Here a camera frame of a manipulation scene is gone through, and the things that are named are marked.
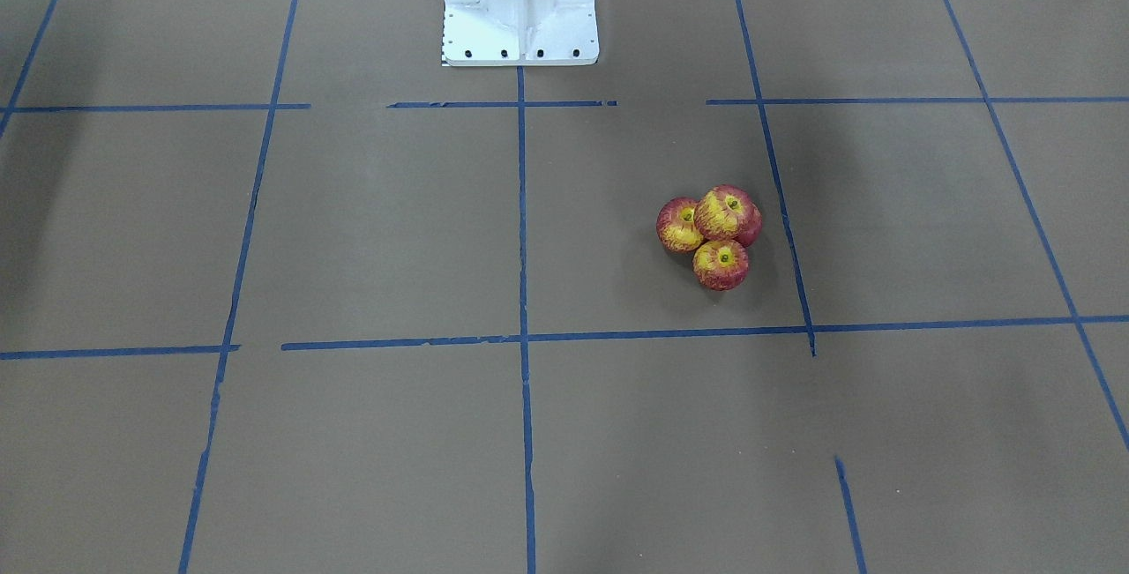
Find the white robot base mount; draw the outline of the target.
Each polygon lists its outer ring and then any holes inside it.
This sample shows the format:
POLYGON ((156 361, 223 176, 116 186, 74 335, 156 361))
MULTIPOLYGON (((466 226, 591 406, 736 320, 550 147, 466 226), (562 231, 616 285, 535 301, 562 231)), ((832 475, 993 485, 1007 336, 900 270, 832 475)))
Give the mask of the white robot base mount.
POLYGON ((596 0, 444 0, 444 66, 592 66, 599 54, 596 0))

